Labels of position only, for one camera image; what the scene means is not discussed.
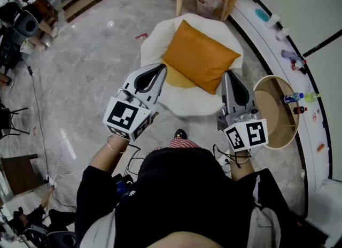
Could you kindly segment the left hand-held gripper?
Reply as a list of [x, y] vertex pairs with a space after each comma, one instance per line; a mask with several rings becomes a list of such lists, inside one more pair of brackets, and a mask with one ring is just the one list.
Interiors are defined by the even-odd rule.
[[103, 118], [110, 133], [137, 140], [153, 123], [166, 74], [165, 64], [146, 65], [129, 74], [118, 95], [111, 97]]

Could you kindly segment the orange pillow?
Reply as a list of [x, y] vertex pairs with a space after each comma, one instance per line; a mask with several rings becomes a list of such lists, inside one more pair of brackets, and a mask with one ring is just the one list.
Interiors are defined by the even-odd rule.
[[223, 73], [239, 57], [239, 53], [208, 37], [183, 20], [163, 60], [213, 95]]

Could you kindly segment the person's left forearm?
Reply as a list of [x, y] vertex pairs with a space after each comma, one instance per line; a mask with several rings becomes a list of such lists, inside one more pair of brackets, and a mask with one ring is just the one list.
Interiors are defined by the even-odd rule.
[[89, 165], [112, 174], [128, 144], [129, 141], [120, 136], [112, 135], [108, 137], [106, 143], [94, 155]]

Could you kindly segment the round wooden basket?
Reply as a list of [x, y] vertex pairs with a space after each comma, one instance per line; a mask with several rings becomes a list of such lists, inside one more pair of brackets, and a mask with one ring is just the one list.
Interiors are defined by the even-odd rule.
[[267, 75], [254, 86], [256, 104], [262, 118], [267, 120], [268, 144], [278, 150], [289, 145], [298, 131], [300, 115], [294, 114], [297, 102], [284, 103], [285, 96], [294, 93], [292, 87], [279, 76]]

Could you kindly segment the blue-labelled drink bottle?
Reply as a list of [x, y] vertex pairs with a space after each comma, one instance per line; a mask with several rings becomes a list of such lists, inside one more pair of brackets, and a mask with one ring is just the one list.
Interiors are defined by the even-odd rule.
[[290, 95], [284, 96], [283, 102], [285, 104], [296, 103], [296, 102], [300, 101], [303, 98], [304, 98], [304, 94], [302, 92], [294, 92], [294, 93], [292, 93]]

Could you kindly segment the purple toy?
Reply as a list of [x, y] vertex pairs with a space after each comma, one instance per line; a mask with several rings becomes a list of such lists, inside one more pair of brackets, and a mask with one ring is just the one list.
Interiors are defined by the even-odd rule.
[[293, 52], [289, 52], [289, 51], [286, 51], [286, 50], [282, 50], [281, 51], [281, 56], [283, 58], [287, 58], [291, 61], [297, 61], [300, 59], [300, 57], [296, 54], [296, 53], [293, 53]]

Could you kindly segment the person's red checked trousers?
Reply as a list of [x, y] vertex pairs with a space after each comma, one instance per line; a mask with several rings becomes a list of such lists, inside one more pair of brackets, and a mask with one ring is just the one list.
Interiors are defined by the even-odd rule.
[[169, 145], [166, 147], [156, 147], [154, 149], [155, 150], [161, 150], [164, 148], [172, 148], [172, 149], [177, 149], [177, 148], [200, 148], [199, 145], [197, 145], [196, 143], [194, 143], [191, 140], [188, 139], [183, 139], [180, 137], [176, 137], [173, 140], [170, 141]]

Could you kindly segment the red and white toy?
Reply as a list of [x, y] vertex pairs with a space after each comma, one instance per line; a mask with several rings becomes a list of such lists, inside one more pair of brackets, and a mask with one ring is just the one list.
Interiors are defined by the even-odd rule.
[[293, 71], [300, 71], [304, 75], [307, 74], [307, 70], [304, 68], [301, 60], [292, 60], [291, 59], [291, 67], [292, 67]]

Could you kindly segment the green drink bottle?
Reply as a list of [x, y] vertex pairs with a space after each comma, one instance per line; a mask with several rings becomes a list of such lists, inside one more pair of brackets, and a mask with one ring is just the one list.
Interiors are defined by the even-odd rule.
[[321, 95], [318, 93], [311, 92], [311, 93], [305, 94], [304, 100], [308, 103], [311, 103], [311, 102], [317, 101], [320, 98], [320, 96]]

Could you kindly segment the white cup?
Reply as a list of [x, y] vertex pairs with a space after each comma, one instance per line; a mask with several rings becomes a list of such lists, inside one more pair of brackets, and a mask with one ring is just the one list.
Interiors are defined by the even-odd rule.
[[266, 27], [271, 29], [273, 28], [280, 20], [280, 17], [277, 14], [272, 14], [268, 21], [265, 23]]

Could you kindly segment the pink mesh waste basket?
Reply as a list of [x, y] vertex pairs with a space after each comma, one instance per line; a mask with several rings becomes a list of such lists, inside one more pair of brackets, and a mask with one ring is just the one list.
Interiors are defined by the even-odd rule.
[[210, 18], [214, 10], [223, 5], [223, 0], [196, 0], [196, 2], [197, 14], [204, 18]]

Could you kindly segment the white curved ledge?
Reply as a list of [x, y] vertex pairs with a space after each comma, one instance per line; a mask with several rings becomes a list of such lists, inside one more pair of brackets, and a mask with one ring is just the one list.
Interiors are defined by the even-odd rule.
[[[236, 0], [231, 11], [240, 34], [248, 42], [258, 58], [266, 65], [266, 71], [286, 80], [296, 92], [318, 92], [310, 72], [306, 75], [293, 71], [291, 62], [281, 56], [282, 50], [297, 52], [291, 38], [282, 41], [276, 39], [281, 26], [277, 24], [269, 29], [260, 20], [254, 10], [262, 6], [259, 0]], [[321, 100], [308, 105], [309, 111], [300, 116], [298, 135], [306, 164], [307, 201], [309, 214], [342, 214], [342, 183], [331, 179], [332, 159], [331, 141], [327, 118]], [[317, 120], [312, 114], [317, 113]], [[319, 142], [325, 148], [317, 153]]]

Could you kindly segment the person's black shirt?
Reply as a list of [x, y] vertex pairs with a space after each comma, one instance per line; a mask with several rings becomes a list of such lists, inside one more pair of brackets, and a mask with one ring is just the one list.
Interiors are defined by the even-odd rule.
[[206, 149], [164, 148], [146, 156], [121, 198], [110, 173], [87, 167], [77, 192], [75, 234], [88, 248], [147, 248], [181, 231], [224, 248], [246, 248], [257, 205], [275, 212], [280, 248], [290, 247], [290, 210], [268, 169], [234, 181]]

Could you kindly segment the clear plastic cup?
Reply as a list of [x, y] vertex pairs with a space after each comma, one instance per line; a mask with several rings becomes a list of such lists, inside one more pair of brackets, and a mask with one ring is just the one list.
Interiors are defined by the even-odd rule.
[[29, 41], [29, 39], [25, 39], [20, 47], [20, 52], [30, 55], [35, 50], [35, 45]]

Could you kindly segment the black chair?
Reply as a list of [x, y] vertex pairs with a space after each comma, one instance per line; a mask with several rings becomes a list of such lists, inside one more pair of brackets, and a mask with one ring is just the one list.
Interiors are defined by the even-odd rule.
[[29, 132], [16, 129], [12, 123], [14, 115], [18, 115], [19, 112], [27, 110], [28, 108], [21, 108], [18, 110], [11, 111], [7, 108], [0, 100], [0, 140], [6, 136], [19, 136], [20, 133], [29, 135]]

